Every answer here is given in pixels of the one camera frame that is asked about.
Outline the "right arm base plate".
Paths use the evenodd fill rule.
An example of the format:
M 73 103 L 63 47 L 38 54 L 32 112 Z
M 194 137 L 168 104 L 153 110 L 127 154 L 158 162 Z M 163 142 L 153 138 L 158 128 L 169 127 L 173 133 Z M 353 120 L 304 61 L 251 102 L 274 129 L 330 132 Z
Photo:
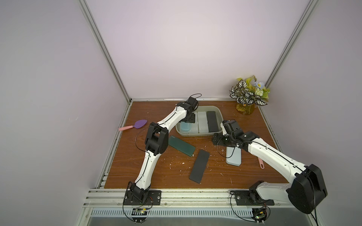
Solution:
M 264 200 L 257 193 L 249 190 L 234 190 L 231 191 L 238 206 L 274 206 L 273 200 Z

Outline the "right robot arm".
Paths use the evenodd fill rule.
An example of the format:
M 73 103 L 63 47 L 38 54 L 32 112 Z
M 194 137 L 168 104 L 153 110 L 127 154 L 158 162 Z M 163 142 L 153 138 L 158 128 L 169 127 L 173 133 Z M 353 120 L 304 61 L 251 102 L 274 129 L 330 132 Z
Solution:
M 245 150 L 262 159 L 287 180 L 285 184 L 256 182 L 247 195 L 253 204 L 264 204 L 268 200 L 289 202 L 302 213 L 310 214 L 328 195 L 320 168 L 314 164 L 307 166 L 286 156 L 251 131 L 215 133 L 212 141 L 216 146 Z

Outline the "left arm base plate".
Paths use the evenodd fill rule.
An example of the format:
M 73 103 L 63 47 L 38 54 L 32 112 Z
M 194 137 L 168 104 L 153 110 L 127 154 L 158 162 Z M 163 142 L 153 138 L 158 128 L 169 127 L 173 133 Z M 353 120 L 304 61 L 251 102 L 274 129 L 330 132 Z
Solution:
M 140 194 L 135 191 L 128 190 L 125 193 L 124 205 L 160 205 L 162 197 L 161 190 L 150 190 L 141 192 Z

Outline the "frosted white case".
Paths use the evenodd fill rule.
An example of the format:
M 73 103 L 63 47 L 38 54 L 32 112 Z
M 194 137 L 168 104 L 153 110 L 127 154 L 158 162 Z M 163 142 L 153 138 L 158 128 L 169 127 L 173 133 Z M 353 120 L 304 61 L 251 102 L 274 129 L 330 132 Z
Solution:
M 190 134 L 198 134 L 199 132 L 199 126 L 198 123 L 195 122 L 191 125 Z
M 199 133 L 209 132 L 206 112 L 198 112 L 198 128 Z

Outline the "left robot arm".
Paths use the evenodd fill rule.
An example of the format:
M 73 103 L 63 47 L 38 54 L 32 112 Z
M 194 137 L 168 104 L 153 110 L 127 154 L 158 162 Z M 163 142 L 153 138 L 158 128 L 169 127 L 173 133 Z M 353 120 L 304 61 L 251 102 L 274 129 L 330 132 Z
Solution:
M 145 156 L 134 182 L 130 182 L 128 189 L 133 198 L 145 203 L 151 186 L 151 179 L 160 156 L 168 148 L 169 132 L 181 121 L 194 122 L 194 111 L 198 107 L 195 98 L 176 104 L 174 110 L 159 122 L 152 122 L 148 127 L 145 139 Z

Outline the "teal translucent pencil case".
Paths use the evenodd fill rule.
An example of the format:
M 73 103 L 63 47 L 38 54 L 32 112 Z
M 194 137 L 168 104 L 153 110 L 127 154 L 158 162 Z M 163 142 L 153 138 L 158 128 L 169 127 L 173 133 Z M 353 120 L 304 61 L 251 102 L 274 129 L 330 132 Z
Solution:
M 180 122 L 180 133 L 185 133 L 185 134 L 189 134 L 191 132 L 193 123 L 188 123 L 188 122 Z

